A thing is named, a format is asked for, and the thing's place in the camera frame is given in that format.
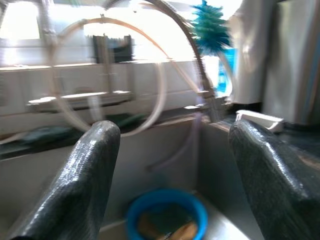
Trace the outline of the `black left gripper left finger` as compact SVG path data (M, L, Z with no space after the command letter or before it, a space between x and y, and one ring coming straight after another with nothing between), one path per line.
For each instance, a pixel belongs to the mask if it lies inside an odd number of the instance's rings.
M115 123L93 124L41 198L15 222L7 240L97 240L120 141Z

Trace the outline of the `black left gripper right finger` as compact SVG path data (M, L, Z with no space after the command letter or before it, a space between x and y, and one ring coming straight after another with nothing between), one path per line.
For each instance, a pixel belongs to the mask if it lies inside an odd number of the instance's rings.
M320 166L251 121L236 121L228 141L264 239L320 240Z

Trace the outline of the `dark green scouring sponge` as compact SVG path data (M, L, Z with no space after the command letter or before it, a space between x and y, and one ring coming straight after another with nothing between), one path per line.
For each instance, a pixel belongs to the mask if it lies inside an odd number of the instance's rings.
M51 125L29 131L19 140L19 142L28 146L43 146L73 138L78 139L82 135L82 131L73 127Z

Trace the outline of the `blue plastic bowl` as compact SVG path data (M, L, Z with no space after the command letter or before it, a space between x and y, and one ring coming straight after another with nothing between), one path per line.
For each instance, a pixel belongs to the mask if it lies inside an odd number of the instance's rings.
M182 206L191 214L198 227L193 240L202 240L208 227L208 212L204 204L194 195L173 188L146 192L132 202L126 214L126 229L129 239L145 240L137 229L138 218L144 211L155 206L171 203Z

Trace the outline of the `small white plastic holder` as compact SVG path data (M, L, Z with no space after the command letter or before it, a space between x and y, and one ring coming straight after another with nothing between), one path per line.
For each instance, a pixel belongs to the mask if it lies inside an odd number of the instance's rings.
M238 110L236 112L235 120L236 121L240 121L240 120L252 121L268 129L273 133L282 132L284 129L284 123L285 123L283 118L270 116L263 113L251 111L251 110L243 110L243 109Z

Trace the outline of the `stainless steel sink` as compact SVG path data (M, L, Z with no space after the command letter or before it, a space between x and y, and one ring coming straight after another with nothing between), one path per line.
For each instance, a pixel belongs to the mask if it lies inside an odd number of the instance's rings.
M141 194L175 188L195 194L208 211L203 240L264 240L244 194L227 132L200 125L197 142L177 161L154 172L188 137L190 120L153 127L121 140L110 197L98 240L129 240L125 216ZM0 157L0 240L41 196L65 162L71 146Z

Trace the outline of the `translucent thin tube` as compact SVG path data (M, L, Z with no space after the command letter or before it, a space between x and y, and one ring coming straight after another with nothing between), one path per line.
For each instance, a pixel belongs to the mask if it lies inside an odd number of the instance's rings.
M201 113L196 113L194 115L194 119L192 121L192 125L189 131L189 134L187 135L186 140L181 144L179 149L175 151L170 157L167 157L162 160L158 160L157 162L154 162L148 166L145 167L145 170L147 172L155 172L159 171L170 164L174 163L177 161L188 149L190 149L193 146L193 141L195 140L197 142L197 136L198 136L198 131L199 127L201 124L202 120L202 114Z

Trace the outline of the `tall steel cylinder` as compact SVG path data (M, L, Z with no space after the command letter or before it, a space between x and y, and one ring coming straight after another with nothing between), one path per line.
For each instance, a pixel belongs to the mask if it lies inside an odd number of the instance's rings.
M262 111L294 125L320 125L320 0L277 3Z

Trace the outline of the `black ribbed box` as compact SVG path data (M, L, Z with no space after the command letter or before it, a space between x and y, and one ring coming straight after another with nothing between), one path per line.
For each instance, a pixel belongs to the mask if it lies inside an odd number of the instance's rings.
M133 60L132 37L125 35L123 38L108 38L106 35L92 36L93 59L96 64L102 64L102 49L105 46L108 53L113 56L114 63L130 62Z

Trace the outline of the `white bag with blue label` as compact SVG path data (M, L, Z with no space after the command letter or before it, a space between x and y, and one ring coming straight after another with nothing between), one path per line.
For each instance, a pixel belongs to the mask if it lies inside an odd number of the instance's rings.
M231 77L233 104L262 101L267 50L273 10L277 0L242 0L226 21L232 46L236 50L235 72Z

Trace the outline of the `chrome spring neck faucet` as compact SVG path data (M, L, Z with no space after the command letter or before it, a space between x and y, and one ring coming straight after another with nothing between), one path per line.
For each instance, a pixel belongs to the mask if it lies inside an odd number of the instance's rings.
M192 50L194 52L194 55L196 57L196 62L198 66L198 72L201 79L201 85L203 87L203 90L200 91L196 85L192 82L192 80L189 79L189 77L183 72L182 69L180 69L178 66L175 68L177 69L178 73L182 75L182 77L185 79L187 84L202 98L204 98L206 105L204 107L204 110L207 111L207 115L209 116L209 119L211 122L218 122L222 119L224 115L224 108L222 106L218 105L218 102L216 100L214 91L212 90L212 86L210 83L209 78L206 75L206 71L201 59L201 55L199 52L199 48L195 41L195 35L193 34L192 25L188 23L182 16L180 16L177 11L174 9L173 6L171 6L169 3L167 3L164 0L143 0L145 2L148 2L151 4L152 7L154 7L157 11L162 12L163 14L169 16L175 23L179 26L179 28L183 31L185 37L187 38L190 46L192 47ZM78 20L69 26L67 26L60 34L56 35L53 31L50 29L45 29L45 34L47 38L49 39L49 44L47 45L47 61L48 66L51 68L54 68L55 60L56 60L56 51L60 47L60 44L64 41L65 38L67 38L70 34L72 34L74 31L77 31L78 29L82 28L85 25L88 24L114 24L114 25L120 25L126 28L129 28L141 35L143 35L146 39L148 39L154 46L156 46L160 51L164 51L151 37L149 37L145 32L143 32L141 29L118 19L110 18L101 16L99 18L92 18L92 19L81 19ZM55 103L57 104L57 108L60 112L62 112L65 115L65 118L70 124L74 125L75 127L79 128L80 130L86 130L88 128L88 125L76 114L74 113L74 110L71 109L68 105L68 103L62 99L60 96L60 87L57 85L55 80L55 72L54 70L51 70L51 79L49 79L50 89L52 92L52 95L56 97Z

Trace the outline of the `blue bottle brush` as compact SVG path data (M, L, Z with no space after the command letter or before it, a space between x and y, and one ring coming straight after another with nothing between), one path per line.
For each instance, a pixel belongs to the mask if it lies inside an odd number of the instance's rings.
M203 55L218 55L232 46L227 21L223 19L223 8L209 5L206 0L194 5L195 19L193 39Z

